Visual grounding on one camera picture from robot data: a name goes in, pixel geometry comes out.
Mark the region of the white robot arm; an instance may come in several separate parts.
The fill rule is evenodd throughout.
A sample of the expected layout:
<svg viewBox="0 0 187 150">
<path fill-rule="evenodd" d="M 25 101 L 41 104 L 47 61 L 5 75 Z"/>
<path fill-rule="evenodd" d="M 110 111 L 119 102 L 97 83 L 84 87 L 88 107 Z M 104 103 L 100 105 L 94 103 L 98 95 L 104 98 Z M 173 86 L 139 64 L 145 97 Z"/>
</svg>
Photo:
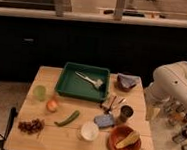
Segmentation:
<svg viewBox="0 0 187 150">
<path fill-rule="evenodd" d="M 187 108 L 187 61 L 158 66 L 152 74 L 154 82 L 144 92 L 146 120 L 152 120 L 155 108 L 171 98 Z"/>
</svg>

